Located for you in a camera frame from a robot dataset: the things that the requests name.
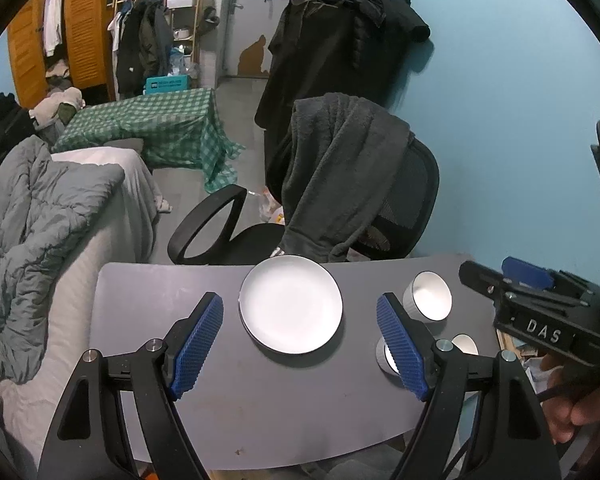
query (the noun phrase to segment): teal box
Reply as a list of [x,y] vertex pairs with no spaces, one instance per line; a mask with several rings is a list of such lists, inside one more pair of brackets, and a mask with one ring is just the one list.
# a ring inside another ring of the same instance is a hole
[[161,77],[148,77],[144,85],[145,94],[159,92],[175,92],[189,89],[188,75],[166,75]]

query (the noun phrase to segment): tabletop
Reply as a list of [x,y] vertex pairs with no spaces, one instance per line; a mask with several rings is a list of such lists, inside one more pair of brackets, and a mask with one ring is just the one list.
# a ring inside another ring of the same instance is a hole
[[[467,259],[442,254],[324,264],[342,294],[342,322],[331,341],[303,356],[267,351],[244,329],[238,294],[251,266],[110,263],[98,277],[91,347],[105,356],[135,351],[148,339],[164,337],[205,292],[216,292],[224,302],[224,323],[195,388],[176,402],[200,460],[207,470],[314,462],[409,431],[424,407],[376,362],[376,301],[382,293],[402,298],[418,273],[438,273],[451,290],[452,311],[429,325],[433,335],[452,339],[465,333],[480,354],[497,354],[493,303],[458,279]],[[150,462],[133,394],[122,395],[133,455]]]

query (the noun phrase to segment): screw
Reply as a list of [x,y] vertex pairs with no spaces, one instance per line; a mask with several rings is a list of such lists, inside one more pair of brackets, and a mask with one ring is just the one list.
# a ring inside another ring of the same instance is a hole
[[157,352],[160,348],[162,348],[162,339],[149,339],[149,341],[146,342],[146,345],[144,345],[144,347],[149,352]]
[[507,362],[512,363],[517,359],[517,356],[511,350],[503,350],[500,352],[500,356]]
[[436,341],[436,347],[440,351],[450,352],[453,349],[454,344],[451,341],[449,341],[449,339],[438,339]]
[[98,358],[98,351],[94,350],[93,348],[91,348],[90,350],[87,350],[84,354],[82,354],[82,360],[85,362],[92,362],[95,361]]

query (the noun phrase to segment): gray blanket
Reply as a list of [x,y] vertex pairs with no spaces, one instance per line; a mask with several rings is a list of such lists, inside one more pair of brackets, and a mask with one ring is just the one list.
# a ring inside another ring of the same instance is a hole
[[[54,162],[23,140],[0,166],[0,380],[30,380],[45,352],[49,289],[124,180],[115,164]],[[0,400],[0,418],[2,415]]]
[[381,106],[344,94],[296,101],[289,128],[280,248],[315,262],[344,261],[380,211],[413,133]]

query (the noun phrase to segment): louvered door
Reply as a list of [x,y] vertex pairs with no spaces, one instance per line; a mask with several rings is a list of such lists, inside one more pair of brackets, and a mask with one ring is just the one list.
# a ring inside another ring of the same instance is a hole
[[45,0],[29,0],[7,27],[11,76],[18,102],[35,107],[46,97],[42,25]]
[[107,84],[107,0],[64,0],[64,26],[74,86]]

